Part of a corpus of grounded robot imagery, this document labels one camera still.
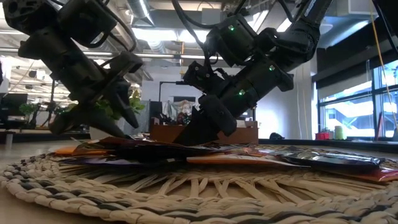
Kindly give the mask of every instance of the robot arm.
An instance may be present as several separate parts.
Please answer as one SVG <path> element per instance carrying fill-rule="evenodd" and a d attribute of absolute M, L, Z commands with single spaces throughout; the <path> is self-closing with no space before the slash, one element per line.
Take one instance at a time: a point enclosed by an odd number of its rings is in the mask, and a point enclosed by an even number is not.
<path fill-rule="evenodd" d="M 208 54 L 220 54 L 231 67 L 245 67 L 235 76 L 223 74 L 221 78 L 206 62 L 189 66 L 184 81 L 206 95 L 199 98 L 200 110 L 193 109 L 191 123 L 174 142 L 195 145 L 214 141 L 220 131 L 229 136 L 236 130 L 235 118 L 255 107 L 275 87 L 292 90 L 293 75 L 287 72 L 313 57 L 319 26 L 332 1 L 304 1 L 301 14 L 283 33 L 266 28 L 257 35 L 239 14 L 215 25 L 205 42 Z"/>
<path fill-rule="evenodd" d="M 27 35 L 21 42 L 18 56 L 42 60 L 56 81 L 69 91 L 69 98 L 78 105 L 70 112 L 57 116 L 50 124 L 51 132 L 61 134 L 79 124 L 88 124 L 113 136 L 124 137 L 123 132 L 96 106 L 96 100 L 107 99 L 113 110 L 119 111 L 133 127 L 137 119 L 129 107 L 129 84 L 123 78 L 135 72 L 142 61 L 125 51 L 106 62 L 105 69 L 88 59 L 74 41 L 94 48 L 103 44 L 116 26 L 117 18 L 100 0 L 69 0 L 56 10 L 47 0 L 6 0 L 4 15 L 8 25 Z M 101 40 L 92 44 L 97 36 Z"/>

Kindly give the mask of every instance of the black cable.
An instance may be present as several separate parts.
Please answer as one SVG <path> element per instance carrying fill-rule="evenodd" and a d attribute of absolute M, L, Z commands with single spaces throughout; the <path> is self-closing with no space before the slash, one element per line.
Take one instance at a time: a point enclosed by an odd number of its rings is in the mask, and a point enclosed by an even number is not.
<path fill-rule="evenodd" d="M 211 69 L 211 63 L 210 63 L 210 57 L 209 57 L 209 53 L 207 51 L 207 47 L 205 44 L 203 44 L 198 36 L 196 35 L 195 31 L 193 31 L 191 25 L 188 23 L 187 18 L 184 16 L 183 13 L 183 9 L 181 8 L 180 4 L 178 3 L 177 0 L 172 0 L 172 4 L 173 7 L 175 9 L 175 12 L 178 15 L 178 18 L 181 20 L 182 24 L 185 26 L 185 28 L 187 29 L 187 31 L 192 35 L 192 37 L 196 40 L 196 42 L 198 43 L 198 45 L 200 46 L 200 48 L 203 51 L 203 54 L 205 56 L 205 64 L 204 66 L 208 67 L 208 70 L 210 73 L 213 73 L 213 70 Z"/>
<path fill-rule="evenodd" d="M 286 2 L 284 0 L 277 0 L 279 2 L 279 4 L 282 6 L 282 8 L 284 9 L 287 18 L 289 19 L 290 22 L 295 22 L 294 18 L 292 16 L 292 13 L 290 12 L 289 8 L 286 5 Z"/>
<path fill-rule="evenodd" d="M 391 48 L 394 50 L 394 52 L 395 52 L 395 53 L 397 54 L 397 56 L 398 56 L 398 49 L 397 49 L 396 45 L 394 44 L 394 41 L 392 41 L 390 26 L 389 26 L 389 24 L 388 24 L 386 18 L 384 17 L 384 14 L 383 14 L 383 12 L 381 11 L 381 9 L 380 9 L 379 5 L 377 4 L 377 2 L 376 2 L 376 1 L 373 1 L 373 4 L 374 4 L 374 7 L 376 8 L 377 13 L 379 14 L 379 16 L 381 17 L 381 19 L 382 19 L 383 22 L 384 22 L 384 27 L 385 27 L 386 30 L 387 30 L 387 39 L 388 39 L 388 42 L 390 43 Z"/>
<path fill-rule="evenodd" d="M 214 62 L 210 62 L 210 65 L 215 65 L 218 62 L 218 54 L 216 54 L 216 60 Z"/>
<path fill-rule="evenodd" d="M 197 7 L 197 11 L 199 11 L 199 7 L 200 7 L 204 2 L 207 3 L 212 9 L 214 9 L 213 5 L 210 4 L 210 2 L 208 2 L 208 1 L 201 1 L 201 2 L 199 3 L 198 7 Z"/>
<path fill-rule="evenodd" d="M 236 7 L 236 9 L 234 11 L 234 15 L 237 15 L 239 13 L 239 11 L 242 9 L 244 3 L 246 3 L 246 0 L 241 0 L 241 2 L 239 3 L 239 5 Z"/>
<path fill-rule="evenodd" d="M 188 22 L 190 22 L 190 23 L 192 23 L 193 25 L 195 25 L 195 26 L 197 26 L 197 27 L 200 27 L 200 28 L 202 28 L 202 29 L 212 29 L 212 28 L 214 28 L 214 27 L 216 27 L 217 26 L 217 24 L 201 24 L 201 23 L 199 23 L 199 22 L 197 22 L 197 21 L 194 21 L 193 19 L 191 19 L 185 12 L 184 12 L 184 10 L 181 8 L 181 6 L 180 6 L 180 3 L 178 3 L 178 1 L 172 1 L 172 2 L 174 2 L 173 3 L 173 6 L 174 6 L 174 9 L 177 11 L 177 8 L 179 9 L 179 11 L 180 11 L 180 13 L 181 13 L 181 15 L 184 17 L 184 18 L 186 18 L 186 20 L 188 21 Z"/>
<path fill-rule="evenodd" d="M 105 43 L 105 40 L 108 38 L 109 34 L 104 34 L 102 35 L 101 39 L 95 43 L 95 44 L 88 44 L 86 47 L 88 48 L 96 48 L 100 47 L 103 43 Z"/>
<path fill-rule="evenodd" d="M 130 52 L 132 52 L 136 46 L 137 46 L 137 40 L 136 40 L 136 36 L 134 35 L 134 33 L 132 32 L 131 27 L 129 28 L 117 15 L 115 15 L 115 13 L 113 13 L 112 10 L 110 10 L 105 3 L 103 3 L 101 0 L 98 0 L 98 3 L 100 3 L 103 7 L 103 9 L 113 17 L 113 19 L 116 19 L 116 21 L 123 27 L 123 29 L 127 32 L 127 34 L 129 35 L 129 37 L 132 40 L 132 47 L 129 49 Z"/>
<path fill-rule="evenodd" d="M 113 33 L 109 34 L 109 37 L 114 39 L 117 43 L 119 43 L 120 45 L 122 45 L 124 47 L 124 49 L 126 49 L 127 51 L 129 51 L 129 48 L 126 46 L 126 44 L 124 44 L 121 40 L 119 40 Z"/>
<path fill-rule="evenodd" d="M 50 0 L 50 1 L 52 1 L 52 2 L 54 2 L 55 4 L 58 4 L 58 5 L 60 5 L 60 6 L 64 6 L 64 5 L 65 5 L 64 3 L 60 2 L 60 1 L 57 1 L 57 0 Z"/>
<path fill-rule="evenodd" d="M 106 62 L 102 63 L 100 66 L 104 67 L 105 65 L 115 61 L 116 59 L 117 59 L 117 57 L 111 58 L 111 59 L 107 60 Z"/>

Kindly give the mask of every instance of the green plant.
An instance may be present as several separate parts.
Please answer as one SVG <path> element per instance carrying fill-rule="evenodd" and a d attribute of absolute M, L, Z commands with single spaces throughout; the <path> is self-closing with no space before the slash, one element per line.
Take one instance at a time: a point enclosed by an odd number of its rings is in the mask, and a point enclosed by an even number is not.
<path fill-rule="evenodd" d="M 37 105 L 33 103 L 24 103 L 19 106 L 19 111 L 24 115 L 29 116 L 37 109 Z"/>
<path fill-rule="evenodd" d="M 139 92 L 136 90 L 131 98 L 129 99 L 130 107 L 134 113 L 139 114 L 141 110 L 145 108 L 145 105 L 141 104 Z M 70 111 L 76 104 L 71 103 L 68 105 L 68 111 Z M 119 120 L 122 116 L 118 111 L 114 111 L 111 108 L 111 104 L 108 100 L 98 100 L 95 105 L 97 108 L 105 111 L 106 115 L 114 120 Z"/>

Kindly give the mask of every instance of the pipe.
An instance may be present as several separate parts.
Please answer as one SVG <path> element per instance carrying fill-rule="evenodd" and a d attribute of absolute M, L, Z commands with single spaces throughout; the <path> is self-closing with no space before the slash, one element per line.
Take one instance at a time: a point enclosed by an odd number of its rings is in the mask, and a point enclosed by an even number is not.
<path fill-rule="evenodd" d="M 146 0 L 127 0 L 131 8 L 134 18 L 141 19 L 151 26 L 155 26 L 153 20 L 150 18 L 150 8 Z"/>
<path fill-rule="evenodd" d="M 148 41 L 148 45 L 155 54 L 166 54 L 163 41 Z"/>
<path fill-rule="evenodd" d="M 114 4 L 109 3 L 109 4 L 107 5 L 107 7 L 108 7 L 113 13 L 115 13 L 115 14 L 118 15 L 120 18 L 122 18 L 122 17 L 120 16 L 120 10 L 117 9 L 117 8 L 114 6 Z M 117 24 L 116 27 L 115 27 L 115 30 L 120 34 L 120 36 L 122 37 L 122 40 L 124 40 L 125 43 L 127 43 L 128 47 L 130 48 L 130 47 L 132 46 L 132 40 L 131 40 L 130 37 L 128 36 L 127 32 L 123 29 L 122 25 Z M 141 50 L 141 47 L 139 46 L 138 43 L 137 43 L 137 46 L 136 46 L 136 50 L 138 50 L 138 51 Z"/>
<path fill-rule="evenodd" d="M 1 53 L 18 53 L 18 48 L 12 48 L 12 47 L 0 47 L 0 54 Z M 102 58 L 113 58 L 114 56 L 117 56 L 117 52 L 90 52 L 90 51 L 84 51 L 83 52 L 85 55 L 88 57 L 102 57 Z M 144 53 L 136 53 L 138 57 L 141 58 L 176 58 L 176 59 L 205 59 L 205 56 L 203 55 L 181 55 L 181 54 L 144 54 Z M 216 57 L 212 56 L 210 57 L 211 60 L 215 60 Z"/>
<path fill-rule="evenodd" d="M 99 41 L 101 39 L 100 36 L 96 37 L 95 40 L 93 41 L 94 43 Z M 99 50 L 99 51 L 105 51 L 105 52 L 114 52 L 114 51 L 118 51 L 118 49 L 111 43 L 110 39 L 106 39 L 105 42 L 95 48 L 95 50 Z"/>

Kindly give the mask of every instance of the woven placemat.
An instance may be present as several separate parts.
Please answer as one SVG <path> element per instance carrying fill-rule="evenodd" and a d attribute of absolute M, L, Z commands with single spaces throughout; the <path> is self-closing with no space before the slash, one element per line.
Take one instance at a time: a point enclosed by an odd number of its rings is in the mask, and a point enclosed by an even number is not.
<path fill-rule="evenodd" d="M 259 166 L 109 170 L 59 159 L 11 164 L 1 186 L 26 202 L 127 223 L 398 223 L 398 182 Z"/>

